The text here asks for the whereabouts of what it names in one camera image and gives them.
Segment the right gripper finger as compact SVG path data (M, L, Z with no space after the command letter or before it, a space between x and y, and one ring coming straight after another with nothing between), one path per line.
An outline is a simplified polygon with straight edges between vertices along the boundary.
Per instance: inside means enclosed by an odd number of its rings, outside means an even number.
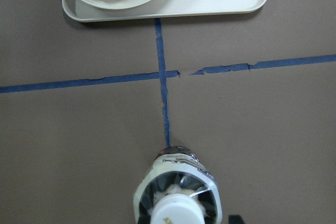
M228 224L244 224L244 220L241 215L229 215Z

